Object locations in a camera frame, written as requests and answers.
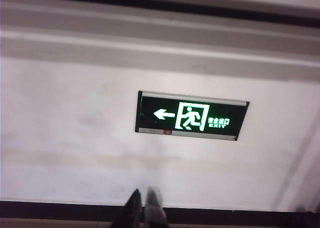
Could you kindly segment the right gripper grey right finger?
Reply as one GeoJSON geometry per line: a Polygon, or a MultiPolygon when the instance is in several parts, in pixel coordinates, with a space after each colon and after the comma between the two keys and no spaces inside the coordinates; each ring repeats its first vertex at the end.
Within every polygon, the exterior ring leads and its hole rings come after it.
{"type": "Polygon", "coordinates": [[[145,228],[168,228],[168,220],[163,209],[163,198],[158,187],[148,187],[144,208],[145,228]]]}

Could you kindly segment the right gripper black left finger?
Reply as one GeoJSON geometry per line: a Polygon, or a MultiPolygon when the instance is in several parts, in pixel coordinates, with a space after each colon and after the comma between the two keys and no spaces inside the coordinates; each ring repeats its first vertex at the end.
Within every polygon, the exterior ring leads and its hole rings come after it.
{"type": "Polygon", "coordinates": [[[110,228],[138,228],[141,213],[141,193],[135,189],[110,228]]]}

